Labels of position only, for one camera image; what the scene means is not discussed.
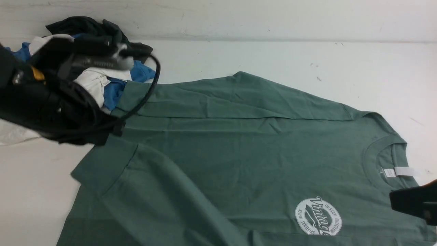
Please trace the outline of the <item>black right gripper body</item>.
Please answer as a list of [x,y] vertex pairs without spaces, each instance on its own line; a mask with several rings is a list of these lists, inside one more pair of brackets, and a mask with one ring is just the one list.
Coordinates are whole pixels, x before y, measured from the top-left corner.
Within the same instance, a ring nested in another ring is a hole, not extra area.
[[389,193],[394,211],[425,220],[429,226],[437,225],[437,181],[418,187]]

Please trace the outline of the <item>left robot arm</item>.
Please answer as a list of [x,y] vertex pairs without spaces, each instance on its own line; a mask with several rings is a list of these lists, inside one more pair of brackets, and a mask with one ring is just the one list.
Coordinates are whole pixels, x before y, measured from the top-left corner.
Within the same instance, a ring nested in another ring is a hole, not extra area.
[[104,113],[92,95],[67,79],[72,67],[117,68],[116,46],[93,40],[50,39],[29,61],[1,47],[1,119],[43,138],[102,146],[121,136],[125,120]]

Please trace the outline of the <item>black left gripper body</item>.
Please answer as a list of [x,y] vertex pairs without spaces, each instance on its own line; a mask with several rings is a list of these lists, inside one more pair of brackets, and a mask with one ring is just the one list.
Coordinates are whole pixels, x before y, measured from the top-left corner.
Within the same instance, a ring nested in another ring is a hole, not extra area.
[[48,97],[31,117],[31,128],[59,143],[102,146],[109,135],[122,136],[125,120],[104,113],[93,96],[80,84],[69,80],[70,70],[55,70],[31,59],[45,76],[43,89]]

